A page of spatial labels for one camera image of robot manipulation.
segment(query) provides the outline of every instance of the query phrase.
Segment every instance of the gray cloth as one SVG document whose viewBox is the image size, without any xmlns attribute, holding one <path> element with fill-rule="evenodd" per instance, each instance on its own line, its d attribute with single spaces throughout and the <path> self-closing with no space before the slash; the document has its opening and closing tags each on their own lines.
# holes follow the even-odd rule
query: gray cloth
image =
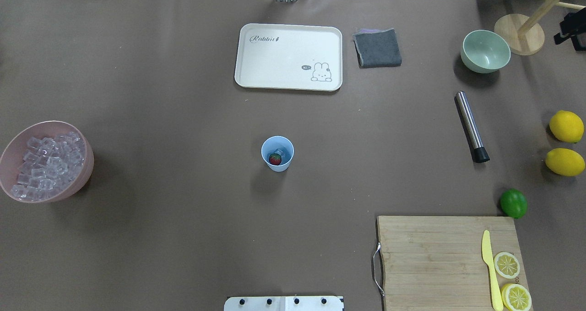
<svg viewBox="0 0 586 311">
<path fill-rule="evenodd" d="M 394 67 L 402 58 L 393 28 L 385 31 L 361 29 L 354 36 L 360 67 Z"/>
</svg>

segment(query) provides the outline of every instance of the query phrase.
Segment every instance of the pink bowl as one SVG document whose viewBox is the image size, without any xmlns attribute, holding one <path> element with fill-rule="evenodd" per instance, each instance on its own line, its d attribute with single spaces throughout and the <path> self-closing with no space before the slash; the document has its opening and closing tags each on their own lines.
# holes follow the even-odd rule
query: pink bowl
<svg viewBox="0 0 586 311">
<path fill-rule="evenodd" d="M 77 128 L 67 122 L 45 121 L 24 129 L 8 144 L 8 146 L 6 146 L 4 153 L 2 153 L 2 157 L 0 157 L 0 186 L 2 186 L 4 192 L 14 200 L 24 203 L 33 203 L 32 201 L 19 200 L 11 193 L 12 186 L 16 184 L 19 173 L 18 167 L 23 163 L 22 155 L 27 150 L 27 141 L 31 137 L 36 137 L 38 139 L 43 139 L 45 137 L 53 138 L 58 134 L 66 134 L 71 131 L 75 131 L 79 134 L 86 145 L 86 154 L 84 154 L 85 160 L 81 167 L 81 173 L 79 173 L 75 181 L 72 181 L 71 185 L 61 193 L 52 198 L 48 198 L 47 200 L 35 202 L 35 204 L 44 204 L 69 198 L 86 185 L 86 182 L 90 179 L 90 175 L 92 175 L 92 170 L 94 169 L 94 152 L 92 152 L 90 143 L 87 142 L 84 135 Z"/>
</svg>

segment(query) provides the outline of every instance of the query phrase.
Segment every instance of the metal muddler handle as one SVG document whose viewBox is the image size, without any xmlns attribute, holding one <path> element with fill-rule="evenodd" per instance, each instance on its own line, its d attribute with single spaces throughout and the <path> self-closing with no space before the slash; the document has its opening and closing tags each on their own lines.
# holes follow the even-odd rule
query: metal muddler handle
<svg viewBox="0 0 586 311">
<path fill-rule="evenodd" d="M 458 102 L 458 107 L 460 107 L 460 111 L 462 112 L 462 118 L 464 119 L 464 124 L 466 125 L 468 135 L 470 136 L 470 141 L 472 142 L 472 148 L 474 149 L 474 162 L 483 163 L 490 160 L 488 153 L 482 144 L 482 140 L 480 139 L 480 134 L 478 133 L 478 129 L 474 121 L 472 111 L 470 110 L 470 105 L 468 104 L 466 94 L 463 91 L 458 92 L 456 94 L 456 101 Z"/>
</svg>

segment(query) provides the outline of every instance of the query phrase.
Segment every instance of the wooden stand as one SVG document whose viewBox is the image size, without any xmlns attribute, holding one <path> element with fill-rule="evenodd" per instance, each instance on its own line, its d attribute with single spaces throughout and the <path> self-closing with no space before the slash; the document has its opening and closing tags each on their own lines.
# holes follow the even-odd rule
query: wooden stand
<svg viewBox="0 0 586 311">
<path fill-rule="evenodd" d="M 514 54 L 521 56 L 535 54 L 545 43 L 545 34 L 537 22 L 554 5 L 569 6 L 560 3 L 559 0 L 546 0 L 531 17 L 517 13 L 501 17 L 494 25 L 494 32 L 506 40 Z"/>
</svg>

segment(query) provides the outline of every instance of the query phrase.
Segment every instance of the strawberry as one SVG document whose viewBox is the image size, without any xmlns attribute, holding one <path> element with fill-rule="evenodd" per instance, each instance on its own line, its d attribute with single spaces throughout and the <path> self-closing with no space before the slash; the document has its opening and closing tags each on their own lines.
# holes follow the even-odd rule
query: strawberry
<svg viewBox="0 0 586 311">
<path fill-rule="evenodd" d="M 268 162 L 272 165 L 280 165 L 281 156 L 277 153 L 272 153 L 270 156 L 268 156 Z"/>
</svg>

